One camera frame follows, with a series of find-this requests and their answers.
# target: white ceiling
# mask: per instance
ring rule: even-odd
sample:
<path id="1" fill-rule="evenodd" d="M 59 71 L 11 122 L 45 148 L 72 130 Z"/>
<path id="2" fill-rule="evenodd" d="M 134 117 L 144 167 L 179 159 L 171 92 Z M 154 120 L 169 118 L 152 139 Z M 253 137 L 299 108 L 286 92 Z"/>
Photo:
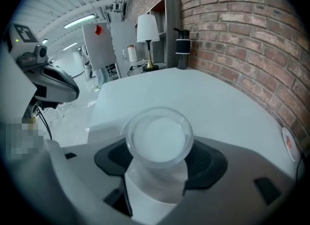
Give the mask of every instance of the white ceiling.
<path id="1" fill-rule="evenodd" d="M 109 14 L 111 21 L 121 20 L 121 12 L 113 9 L 113 0 L 23 0 L 13 22 L 30 27 L 41 40 L 48 39 L 45 44 L 47 54 L 54 57 L 74 42 L 77 42 L 74 48 L 84 44 L 82 25 L 107 22 L 104 12 Z M 90 14 L 95 14 L 96 18 L 64 28 L 64 25 Z"/>

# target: white tabletop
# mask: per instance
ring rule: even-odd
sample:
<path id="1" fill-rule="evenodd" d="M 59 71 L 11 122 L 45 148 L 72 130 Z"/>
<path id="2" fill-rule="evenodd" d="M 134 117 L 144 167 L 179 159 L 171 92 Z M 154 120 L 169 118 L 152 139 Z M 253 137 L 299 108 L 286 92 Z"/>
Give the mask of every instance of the white tabletop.
<path id="1" fill-rule="evenodd" d="M 194 69 L 170 68 L 104 84 L 88 143 L 119 136 L 130 118 L 155 106 L 181 112 L 194 135 L 252 149 L 295 177 L 297 163 L 285 148 L 279 123 L 242 92 Z"/>

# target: gray shelf unit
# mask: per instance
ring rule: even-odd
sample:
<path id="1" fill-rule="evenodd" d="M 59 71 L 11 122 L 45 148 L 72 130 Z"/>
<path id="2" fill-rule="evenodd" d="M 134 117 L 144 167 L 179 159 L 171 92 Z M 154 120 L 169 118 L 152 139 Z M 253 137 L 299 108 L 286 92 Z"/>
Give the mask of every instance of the gray shelf unit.
<path id="1" fill-rule="evenodd" d="M 151 42 L 151 56 L 154 63 L 164 62 L 167 68 L 176 67 L 176 39 L 181 28 L 180 0 L 161 0 L 147 14 L 156 18 L 160 41 Z M 146 43 L 137 43 L 137 58 L 147 58 Z"/>

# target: ceiling light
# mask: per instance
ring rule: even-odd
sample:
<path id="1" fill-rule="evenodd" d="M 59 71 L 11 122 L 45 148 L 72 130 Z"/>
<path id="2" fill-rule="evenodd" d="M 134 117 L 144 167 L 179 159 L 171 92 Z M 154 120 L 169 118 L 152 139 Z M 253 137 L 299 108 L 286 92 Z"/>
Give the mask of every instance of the ceiling light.
<path id="1" fill-rule="evenodd" d="M 83 21 L 86 21 L 86 20 L 89 20 L 89 19 L 93 19 L 93 18 L 95 18 L 95 15 L 94 15 L 94 14 L 89 15 L 89 16 L 86 16 L 86 17 L 83 17 L 83 18 L 81 18 L 81 19 L 79 19 L 79 20 L 73 21 L 73 22 L 71 22 L 71 23 L 65 25 L 64 28 L 65 28 L 65 29 L 70 28 L 70 27 L 72 27 L 72 26 L 74 26 L 74 25 L 76 25 L 76 24 L 78 24 L 78 23 L 80 23 L 80 22 L 83 22 Z"/>
<path id="2" fill-rule="evenodd" d="M 73 47 L 73 46 L 76 45 L 76 44 L 77 44 L 77 42 L 73 43 L 72 45 L 67 46 L 66 48 L 63 49 L 63 51 L 67 50 L 67 49 L 70 48 L 70 47 Z"/>

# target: lamp base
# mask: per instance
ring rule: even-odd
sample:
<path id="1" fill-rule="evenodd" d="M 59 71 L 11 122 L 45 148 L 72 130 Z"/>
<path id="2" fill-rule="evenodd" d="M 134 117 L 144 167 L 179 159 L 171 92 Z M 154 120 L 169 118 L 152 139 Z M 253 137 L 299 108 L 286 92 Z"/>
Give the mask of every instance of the lamp base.
<path id="1" fill-rule="evenodd" d="M 147 65 L 142 67 L 142 70 L 144 72 L 152 72 L 152 71 L 156 71 L 158 69 L 159 69 L 159 67 L 157 65 L 155 65 L 155 64 L 152 67 L 149 67 L 149 68 L 147 68 Z"/>

